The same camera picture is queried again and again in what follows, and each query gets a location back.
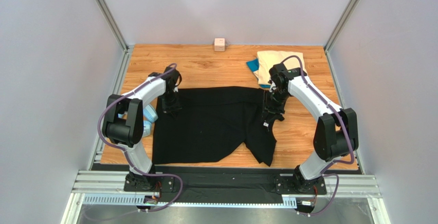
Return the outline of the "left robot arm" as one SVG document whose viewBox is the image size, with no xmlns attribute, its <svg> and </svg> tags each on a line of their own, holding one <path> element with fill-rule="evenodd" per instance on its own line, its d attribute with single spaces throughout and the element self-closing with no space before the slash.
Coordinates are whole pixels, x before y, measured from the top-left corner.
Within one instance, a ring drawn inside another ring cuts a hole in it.
<svg viewBox="0 0 438 224">
<path fill-rule="evenodd" d="M 175 63 L 166 67 L 163 73 L 154 72 L 139 86 L 122 94 L 112 94 L 98 119 L 98 136 L 108 145 L 124 154 L 130 175 L 153 184 L 157 177 L 154 165 L 142 144 L 144 132 L 143 110 L 155 99 L 162 101 L 164 114 L 176 117 L 182 109 L 178 86 L 182 81 Z"/>
</svg>

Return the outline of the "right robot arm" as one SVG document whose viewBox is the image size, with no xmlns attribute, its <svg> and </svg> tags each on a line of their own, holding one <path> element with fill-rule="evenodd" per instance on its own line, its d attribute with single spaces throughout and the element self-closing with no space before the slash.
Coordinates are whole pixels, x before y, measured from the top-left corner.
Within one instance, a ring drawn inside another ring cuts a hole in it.
<svg viewBox="0 0 438 224">
<path fill-rule="evenodd" d="M 316 120 L 314 151 L 300 164 L 294 177 L 300 184 L 321 177 L 333 164 L 353 164 L 358 148 L 357 115 L 329 100 L 301 68 L 287 69 L 283 63 L 270 70 L 270 90 L 264 93 L 262 120 L 271 127 L 283 120 L 288 98 L 295 97 Z"/>
</svg>

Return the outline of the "black t shirt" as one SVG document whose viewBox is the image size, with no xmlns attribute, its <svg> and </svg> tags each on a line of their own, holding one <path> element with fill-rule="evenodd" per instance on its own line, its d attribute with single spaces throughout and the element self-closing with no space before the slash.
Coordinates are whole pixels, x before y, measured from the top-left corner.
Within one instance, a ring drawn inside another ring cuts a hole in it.
<svg viewBox="0 0 438 224">
<path fill-rule="evenodd" d="M 218 162 L 243 143 L 258 163 L 271 166 L 277 141 L 262 119 L 264 93 L 237 86 L 180 89 L 176 116 L 164 113 L 158 100 L 152 162 Z"/>
</svg>

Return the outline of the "light blue headphones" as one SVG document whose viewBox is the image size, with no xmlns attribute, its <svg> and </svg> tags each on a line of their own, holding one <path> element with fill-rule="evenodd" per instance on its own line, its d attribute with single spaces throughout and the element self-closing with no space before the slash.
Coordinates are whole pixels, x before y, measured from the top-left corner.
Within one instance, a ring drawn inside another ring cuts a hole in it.
<svg viewBox="0 0 438 224">
<path fill-rule="evenodd" d="M 149 136 L 152 133 L 152 124 L 157 121 L 158 114 L 155 108 L 148 104 L 146 107 L 142 107 L 141 103 L 134 103 L 133 105 L 119 105 L 116 107 L 116 116 L 125 121 L 123 132 L 125 133 L 126 140 L 132 140 L 133 138 L 139 138 L 140 120 L 142 120 L 142 137 Z"/>
</svg>

